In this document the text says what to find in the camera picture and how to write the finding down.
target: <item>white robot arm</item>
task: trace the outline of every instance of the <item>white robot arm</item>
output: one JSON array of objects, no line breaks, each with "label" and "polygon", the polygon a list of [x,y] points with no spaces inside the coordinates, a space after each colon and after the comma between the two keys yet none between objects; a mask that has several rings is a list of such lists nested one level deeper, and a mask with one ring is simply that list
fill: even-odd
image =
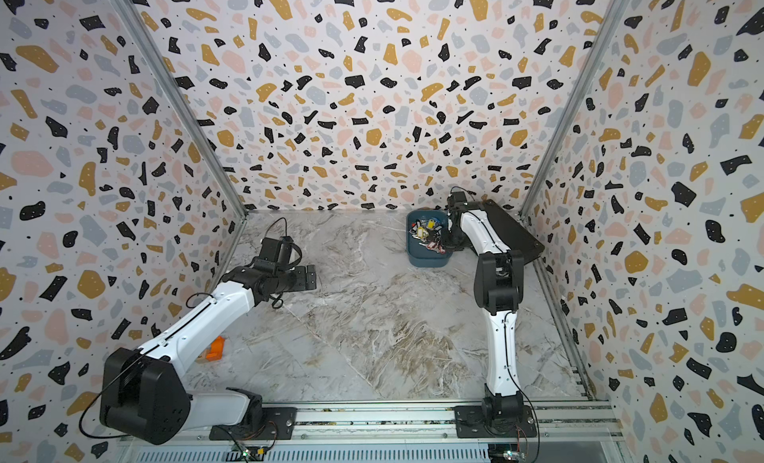
[{"label": "white robot arm", "polygon": [[525,412],[517,377],[515,324],[522,302],[522,268],[544,249],[493,201],[468,201],[464,192],[448,197],[446,250],[472,245],[477,254],[475,303],[488,336],[488,375],[482,402],[483,424],[492,434],[514,430]]},{"label": "white robot arm", "polygon": [[[289,259],[295,251],[297,260]],[[273,306],[287,292],[314,290],[314,266],[298,266],[302,251],[289,236],[264,238],[261,253],[235,267],[191,312],[135,350],[120,348],[106,359],[100,420],[104,426],[161,445],[181,430],[223,428],[219,438],[253,435],[263,425],[262,398],[240,389],[186,391],[180,378],[204,348],[237,318],[263,301]]]}]

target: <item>blue bin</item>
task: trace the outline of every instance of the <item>blue bin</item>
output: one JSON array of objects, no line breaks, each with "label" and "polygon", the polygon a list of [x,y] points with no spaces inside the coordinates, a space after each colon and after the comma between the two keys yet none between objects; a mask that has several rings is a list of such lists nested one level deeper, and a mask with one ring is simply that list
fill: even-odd
[{"label": "blue bin", "polygon": [[406,216],[406,253],[409,255],[409,262],[416,267],[443,267],[448,264],[448,258],[452,254],[450,252],[440,254],[420,246],[421,241],[409,234],[409,229],[416,221],[428,221],[431,218],[438,219],[444,226],[448,225],[448,215],[443,211],[420,209],[411,211]]}]

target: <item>orange block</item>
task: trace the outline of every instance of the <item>orange block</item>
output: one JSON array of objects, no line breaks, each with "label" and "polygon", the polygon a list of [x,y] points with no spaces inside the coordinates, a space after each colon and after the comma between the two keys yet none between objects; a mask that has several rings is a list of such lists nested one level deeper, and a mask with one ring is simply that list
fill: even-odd
[{"label": "orange block", "polygon": [[209,346],[209,352],[204,356],[208,361],[215,361],[220,360],[223,358],[223,345],[225,343],[225,339],[223,337],[217,337],[215,340],[212,341],[212,344]]}]

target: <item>marble floor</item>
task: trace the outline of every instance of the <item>marble floor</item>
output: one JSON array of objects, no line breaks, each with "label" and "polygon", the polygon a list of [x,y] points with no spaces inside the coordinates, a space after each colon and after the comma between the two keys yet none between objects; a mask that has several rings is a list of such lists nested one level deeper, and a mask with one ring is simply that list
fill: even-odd
[{"label": "marble floor", "polygon": [[[454,253],[438,269],[406,256],[405,211],[253,212],[231,266],[259,253],[284,216],[314,264],[318,288],[263,303],[223,334],[223,359],[194,365],[187,387],[240,387],[265,401],[478,398],[487,341],[472,286],[477,258]],[[282,235],[279,223],[272,237]],[[516,349],[520,385],[533,397],[579,397],[533,266],[525,267]]]}]

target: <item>patterned wallpaper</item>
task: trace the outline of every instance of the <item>patterned wallpaper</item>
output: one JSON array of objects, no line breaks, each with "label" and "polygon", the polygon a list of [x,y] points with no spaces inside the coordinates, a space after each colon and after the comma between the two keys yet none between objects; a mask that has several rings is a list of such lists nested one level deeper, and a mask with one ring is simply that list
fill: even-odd
[{"label": "patterned wallpaper", "polygon": [[530,214],[636,461],[764,461],[762,31],[631,0]]},{"label": "patterned wallpaper", "polygon": [[105,357],[210,284],[236,216],[105,0],[3,1],[0,461],[103,461]]},{"label": "patterned wallpaper", "polygon": [[133,0],[249,209],[522,203],[609,0]]}]

